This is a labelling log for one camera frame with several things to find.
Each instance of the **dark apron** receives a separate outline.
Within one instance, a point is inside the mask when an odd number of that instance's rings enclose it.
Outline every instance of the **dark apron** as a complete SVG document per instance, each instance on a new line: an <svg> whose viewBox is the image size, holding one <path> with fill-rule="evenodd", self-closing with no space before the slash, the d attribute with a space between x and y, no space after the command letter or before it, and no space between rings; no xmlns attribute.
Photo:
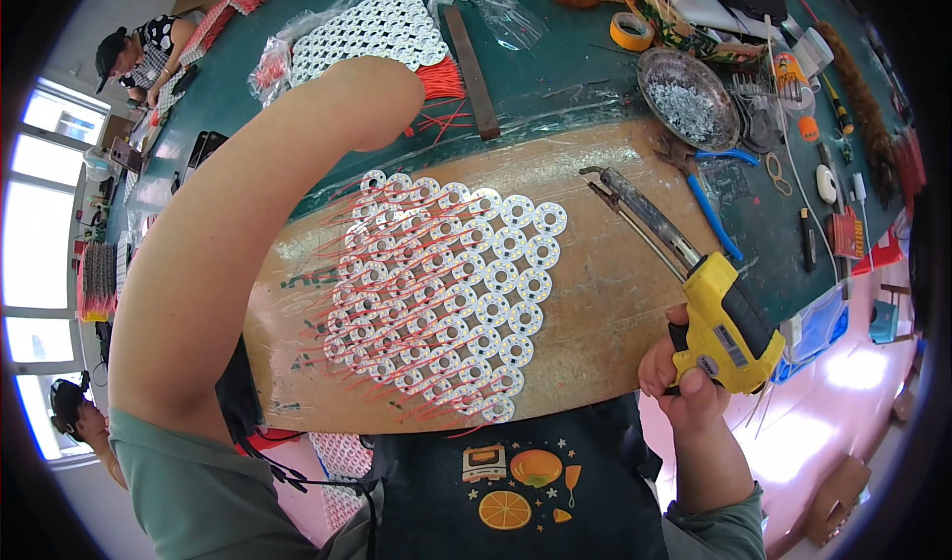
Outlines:
<svg viewBox="0 0 952 560"><path fill-rule="evenodd" d="M372 439L377 558L667 558L634 396L456 434Z"/></svg>

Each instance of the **yellow tape roll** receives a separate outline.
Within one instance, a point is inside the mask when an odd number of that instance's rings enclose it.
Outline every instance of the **yellow tape roll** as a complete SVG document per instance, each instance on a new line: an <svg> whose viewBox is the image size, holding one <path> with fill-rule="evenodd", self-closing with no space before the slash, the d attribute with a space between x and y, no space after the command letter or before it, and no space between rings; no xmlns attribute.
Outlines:
<svg viewBox="0 0 952 560"><path fill-rule="evenodd" d="M644 52L654 38L649 22L634 12L615 12L609 32L615 43L632 52Z"/></svg>

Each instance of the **blue handled pliers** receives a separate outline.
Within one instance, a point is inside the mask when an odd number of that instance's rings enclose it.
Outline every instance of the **blue handled pliers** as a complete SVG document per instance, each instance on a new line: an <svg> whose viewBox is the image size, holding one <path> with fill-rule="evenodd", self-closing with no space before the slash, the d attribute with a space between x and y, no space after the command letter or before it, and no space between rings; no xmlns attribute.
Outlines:
<svg viewBox="0 0 952 560"><path fill-rule="evenodd" d="M701 211L704 212L705 217L708 219L708 224L710 224L714 234L717 235L718 240L720 240L720 244L723 245L724 249L726 249L727 253L732 257L739 261L744 260L744 255L741 254L741 251L737 248L737 246L734 245L734 242L731 241L730 236L727 235L727 232L723 230L723 227L720 225L720 219L718 218L717 213L711 208L711 205L708 202L708 196L701 187L701 182L698 181L698 166L694 160L697 157L736 157L749 163L751 166L756 167L759 164L757 159L750 153L746 153L741 149L718 151L692 149L678 139L669 137L667 134L663 134L661 136L660 142L664 146L664 151L655 150L655 152L663 157L667 162L671 163L678 170L680 170L681 173L684 173L684 178L687 180L687 185L691 188L691 191L694 192L694 197L698 200L698 204L701 206Z"/></svg>

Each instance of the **polka dot shirt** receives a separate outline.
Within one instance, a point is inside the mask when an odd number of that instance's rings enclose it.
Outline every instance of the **polka dot shirt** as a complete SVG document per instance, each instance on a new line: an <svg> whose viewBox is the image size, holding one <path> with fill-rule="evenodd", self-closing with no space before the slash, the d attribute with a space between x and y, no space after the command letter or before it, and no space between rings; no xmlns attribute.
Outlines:
<svg viewBox="0 0 952 560"><path fill-rule="evenodd" d="M142 52L145 57L142 63L119 78L119 84L127 89L139 87L149 90L155 80L162 73L162 68L169 61L173 52L173 23L179 18L162 14L148 23L135 29L132 35L139 35Z"/></svg>

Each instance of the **person's arm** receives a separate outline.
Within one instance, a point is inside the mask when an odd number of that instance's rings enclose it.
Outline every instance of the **person's arm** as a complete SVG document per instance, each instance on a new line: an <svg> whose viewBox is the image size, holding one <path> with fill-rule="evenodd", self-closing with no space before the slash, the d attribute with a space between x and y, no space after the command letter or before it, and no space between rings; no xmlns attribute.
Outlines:
<svg viewBox="0 0 952 560"><path fill-rule="evenodd" d="M182 55L185 44L191 39L196 29L198 29L198 25L191 21L184 18L175 19L173 27L169 31L173 43L173 52L169 54L169 59L166 60L165 69L162 70L159 77L155 79L155 83L149 88L147 98L151 107L154 108L159 101L159 90L162 89L162 86L178 71L178 59Z"/></svg>
<svg viewBox="0 0 952 560"><path fill-rule="evenodd" d="M119 467L119 461L116 459L116 455L113 454L113 449L110 448L109 437L109 433L103 432L90 438L87 444L92 448L93 454L95 454L99 462L103 464L106 471L116 480L116 483L122 486L123 490L128 490L128 485L125 483L125 476Z"/></svg>
<svg viewBox="0 0 952 560"><path fill-rule="evenodd" d="M231 445L214 386L274 237L342 156L386 147L422 101L422 83L403 64L345 60L208 157L149 230L125 282L110 354L113 408Z"/></svg>
<svg viewBox="0 0 952 560"><path fill-rule="evenodd" d="M126 89L128 91L128 96L132 99L135 99L139 103L142 103L146 100L146 90L142 87L129 87Z"/></svg>
<svg viewBox="0 0 952 560"><path fill-rule="evenodd" d="M684 305L665 313L670 322L687 324ZM744 502L754 480L744 451L723 420L730 393L697 368L684 373L681 396L664 395L675 376L674 344L661 339L638 366L642 393L657 397L674 433L678 462L678 507L699 514Z"/></svg>

